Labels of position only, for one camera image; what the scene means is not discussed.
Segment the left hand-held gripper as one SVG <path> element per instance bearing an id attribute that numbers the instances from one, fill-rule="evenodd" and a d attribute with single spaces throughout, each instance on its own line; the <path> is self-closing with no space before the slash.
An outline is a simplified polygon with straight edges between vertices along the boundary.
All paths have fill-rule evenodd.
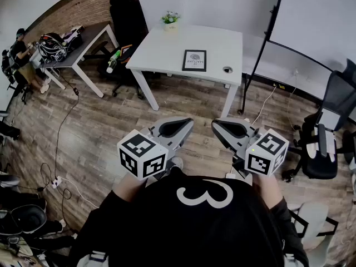
<path id="1" fill-rule="evenodd" d="M 165 147 L 138 130 L 132 130 L 117 143 L 120 167 L 138 180 L 165 171 L 169 151 L 182 146 L 194 125 L 189 117 L 169 117 L 158 123 L 157 136 L 166 138 Z"/>

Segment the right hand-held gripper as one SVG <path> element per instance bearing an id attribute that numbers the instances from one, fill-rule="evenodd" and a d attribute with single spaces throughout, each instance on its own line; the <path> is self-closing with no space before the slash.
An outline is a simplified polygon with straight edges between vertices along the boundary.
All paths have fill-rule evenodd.
<path id="1" fill-rule="evenodd" d="M 247 121 L 222 117 L 214 119 L 211 127 L 214 125 L 220 128 L 213 128 L 213 133 L 226 148 L 243 152 L 242 157 L 234 156 L 232 165 L 243 178 L 250 173 L 270 177 L 284 162 L 289 141 L 273 129 L 260 127 L 249 140 Z"/>

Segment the black framed nature print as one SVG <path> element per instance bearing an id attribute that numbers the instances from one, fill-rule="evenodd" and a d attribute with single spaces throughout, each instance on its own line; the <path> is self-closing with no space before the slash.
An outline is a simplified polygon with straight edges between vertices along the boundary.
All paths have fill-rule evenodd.
<path id="1" fill-rule="evenodd" d="M 206 50 L 185 50 L 182 71 L 206 72 Z"/>

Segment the person's right forearm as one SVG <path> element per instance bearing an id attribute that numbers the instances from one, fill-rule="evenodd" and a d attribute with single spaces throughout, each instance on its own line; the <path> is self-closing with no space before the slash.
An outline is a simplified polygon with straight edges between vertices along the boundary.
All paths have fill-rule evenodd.
<path id="1" fill-rule="evenodd" d="M 260 194 L 269 209 L 272 209 L 284 198 L 274 175 L 252 174 L 253 187 Z"/>

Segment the person's left forearm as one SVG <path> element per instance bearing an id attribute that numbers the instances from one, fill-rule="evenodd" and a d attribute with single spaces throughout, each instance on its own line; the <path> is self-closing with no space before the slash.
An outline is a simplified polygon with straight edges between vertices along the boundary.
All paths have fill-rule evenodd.
<path id="1" fill-rule="evenodd" d="M 112 191 L 119 198 L 131 202 L 146 183 L 147 180 L 138 180 L 135 176 L 126 174 L 120 182 L 113 184 Z"/>

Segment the white table top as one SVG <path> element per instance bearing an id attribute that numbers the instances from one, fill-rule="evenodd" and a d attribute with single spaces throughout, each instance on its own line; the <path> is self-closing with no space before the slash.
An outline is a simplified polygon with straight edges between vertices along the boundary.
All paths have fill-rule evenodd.
<path id="1" fill-rule="evenodd" d="M 206 50 L 206 72 L 182 71 L 185 50 Z M 185 25 L 166 32 L 152 28 L 138 46 L 126 67 L 131 70 L 153 110 L 159 105 L 143 72 L 199 78 L 229 85 L 221 116 L 226 117 L 241 85 L 243 35 L 222 28 Z"/>

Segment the black mesh office chair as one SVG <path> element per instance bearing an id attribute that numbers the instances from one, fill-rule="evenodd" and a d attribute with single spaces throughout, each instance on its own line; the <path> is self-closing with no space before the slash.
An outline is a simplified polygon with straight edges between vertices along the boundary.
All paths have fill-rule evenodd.
<path id="1" fill-rule="evenodd" d="M 337 175 L 338 157 L 334 133 L 341 129 L 356 107 L 356 63 L 347 59 L 344 71 L 333 71 L 328 79 L 322 104 L 317 112 L 307 116 L 302 126 L 293 128 L 300 139 L 293 140 L 288 151 L 298 154 L 296 168 L 281 173 L 285 182 L 299 170 L 310 179 L 329 180 Z"/>

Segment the orange-edged flat case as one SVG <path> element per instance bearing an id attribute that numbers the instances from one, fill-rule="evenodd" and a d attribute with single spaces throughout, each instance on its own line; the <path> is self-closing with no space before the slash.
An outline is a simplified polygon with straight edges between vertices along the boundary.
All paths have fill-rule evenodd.
<path id="1" fill-rule="evenodd" d="M 123 46 L 121 48 L 121 55 L 120 55 L 120 62 L 121 63 L 127 63 L 131 57 L 131 55 L 134 53 L 135 49 L 133 48 L 133 45 L 127 45 Z"/>

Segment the green plastic bottle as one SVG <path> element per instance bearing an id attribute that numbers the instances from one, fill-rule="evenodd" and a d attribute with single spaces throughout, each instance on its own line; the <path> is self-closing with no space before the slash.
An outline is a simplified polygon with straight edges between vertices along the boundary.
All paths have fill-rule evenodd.
<path id="1" fill-rule="evenodd" d="M 112 73 L 117 64 L 117 59 L 121 56 L 121 50 L 117 50 L 109 59 L 107 73 Z"/>

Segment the person's black shirt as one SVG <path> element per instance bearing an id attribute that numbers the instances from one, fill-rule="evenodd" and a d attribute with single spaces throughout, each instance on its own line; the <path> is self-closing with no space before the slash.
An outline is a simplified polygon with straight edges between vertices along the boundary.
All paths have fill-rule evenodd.
<path id="1" fill-rule="evenodd" d="M 309 267 L 283 198 L 269 209 L 235 179 L 173 168 L 127 202 L 111 191 L 91 211 L 69 267 Z"/>

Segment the small potted flower plant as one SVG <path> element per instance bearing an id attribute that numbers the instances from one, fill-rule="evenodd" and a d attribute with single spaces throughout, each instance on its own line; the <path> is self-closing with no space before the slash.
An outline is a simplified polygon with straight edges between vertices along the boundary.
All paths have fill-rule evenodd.
<path id="1" fill-rule="evenodd" d="M 164 16 L 161 17 L 161 22 L 164 24 L 164 30 L 166 32 L 177 29 L 177 22 L 181 18 L 180 14 L 173 11 L 167 11 Z"/>

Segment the grey top table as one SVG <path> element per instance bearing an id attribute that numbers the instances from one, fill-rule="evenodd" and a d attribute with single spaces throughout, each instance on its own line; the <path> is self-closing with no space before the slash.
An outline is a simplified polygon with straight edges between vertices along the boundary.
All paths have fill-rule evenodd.
<path id="1" fill-rule="evenodd" d="M 90 78 L 82 71 L 79 67 L 78 63 L 82 60 L 85 53 L 90 49 L 90 47 L 103 35 L 104 32 L 107 32 L 111 42 L 117 48 L 119 44 L 117 43 L 117 39 L 115 34 L 108 22 L 102 22 L 98 24 L 93 24 L 85 28 L 85 30 L 81 33 L 81 37 L 83 40 L 83 44 L 79 46 L 79 48 L 75 49 L 72 53 L 68 55 L 68 57 L 62 62 L 52 61 L 50 63 L 40 64 L 39 59 L 41 55 L 37 50 L 34 55 L 31 57 L 30 61 L 33 64 L 34 68 L 39 68 L 40 70 L 44 70 L 43 72 L 49 77 L 51 81 L 56 83 L 61 89 L 65 90 L 66 87 L 63 85 L 57 77 L 50 73 L 49 68 L 71 68 L 73 69 L 77 75 L 81 77 L 81 79 L 91 88 L 91 90 L 100 98 L 103 98 L 103 93 L 99 90 L 99 88 L 90 80 Z"/>

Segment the black-framed whiteboard on stand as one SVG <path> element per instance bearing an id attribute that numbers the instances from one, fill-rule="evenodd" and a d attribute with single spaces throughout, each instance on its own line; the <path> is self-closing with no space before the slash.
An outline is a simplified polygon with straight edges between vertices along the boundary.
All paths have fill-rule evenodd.
<path id="1" fill-rule="evenodd" d="M 322 98 L 331 71 L 356 63 L 356 0 L 243 0 L 252 22 L 243 70 Z"/>

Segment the white purple box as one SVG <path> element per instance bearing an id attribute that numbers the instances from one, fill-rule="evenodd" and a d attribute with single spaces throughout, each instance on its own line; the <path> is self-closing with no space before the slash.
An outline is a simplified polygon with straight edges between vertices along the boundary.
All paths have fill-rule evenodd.
<path id="1" fill-rule="evenodd" d="M 85 30 L 83 25 L 73 27 L 69 32 L 63 34 L 62 39 L 69 43 L 75 37 L 79 36 Z"/>

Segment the black rounded device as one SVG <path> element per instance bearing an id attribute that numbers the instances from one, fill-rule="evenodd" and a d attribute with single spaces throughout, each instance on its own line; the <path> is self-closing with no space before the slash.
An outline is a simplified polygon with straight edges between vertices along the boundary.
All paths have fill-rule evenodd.
<path id="1" fill-rule="evenodd" d="M 48 220 L 45 211 L 37 205 L 0 210 L 0 243 L 17 244 L 20 238 L 37 239 L 58 234 L 65 226 L 64 220 Z"/>

